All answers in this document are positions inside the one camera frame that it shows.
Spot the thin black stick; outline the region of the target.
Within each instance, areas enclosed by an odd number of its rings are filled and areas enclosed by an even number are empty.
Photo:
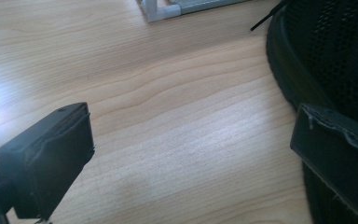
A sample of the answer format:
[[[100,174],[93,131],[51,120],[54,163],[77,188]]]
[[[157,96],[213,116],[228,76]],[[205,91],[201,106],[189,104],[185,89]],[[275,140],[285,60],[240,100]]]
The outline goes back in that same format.
[[[277,4],[265,17],[263,17],[260,21],[258,21],[255,25],[250,28],[250,31],[254,31],[261,24],[263,24],[266,20],[274,16],[278,11],[280,11],[290,0],[281,0],[279,4]]]

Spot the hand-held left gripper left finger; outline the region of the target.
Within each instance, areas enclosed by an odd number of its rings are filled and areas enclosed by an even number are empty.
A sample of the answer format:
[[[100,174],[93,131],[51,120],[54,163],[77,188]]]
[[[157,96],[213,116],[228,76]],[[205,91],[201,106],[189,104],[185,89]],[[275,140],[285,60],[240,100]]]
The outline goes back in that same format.
[[[0,207],[48,219],[94,154],[86,103],[61,107],[0,147]]]

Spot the white and grey frame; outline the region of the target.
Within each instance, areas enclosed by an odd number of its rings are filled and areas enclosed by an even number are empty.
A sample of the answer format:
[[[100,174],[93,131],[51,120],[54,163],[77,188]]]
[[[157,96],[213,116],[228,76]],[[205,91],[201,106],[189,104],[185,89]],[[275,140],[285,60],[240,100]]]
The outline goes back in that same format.
[[[166,20],[249,0],[137,0],[148,22]]]

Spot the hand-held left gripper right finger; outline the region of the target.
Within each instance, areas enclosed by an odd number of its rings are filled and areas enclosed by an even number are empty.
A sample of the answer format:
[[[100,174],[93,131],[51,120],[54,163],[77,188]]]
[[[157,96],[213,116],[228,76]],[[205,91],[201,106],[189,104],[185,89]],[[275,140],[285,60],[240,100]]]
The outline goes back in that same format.
[[[319,105],[299,107],[291,149],[358,214],[358,122]]]

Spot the black mesh basket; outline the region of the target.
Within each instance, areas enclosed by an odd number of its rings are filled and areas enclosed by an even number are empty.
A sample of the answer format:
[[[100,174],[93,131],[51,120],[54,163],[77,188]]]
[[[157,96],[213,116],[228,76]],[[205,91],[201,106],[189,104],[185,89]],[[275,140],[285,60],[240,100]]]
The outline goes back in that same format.
[[[358,122],[358,0],[290,0],[272,16],[267,55],[296,112],[319,105]],[[303,176],[313,224],[358,224],[305,162]]]

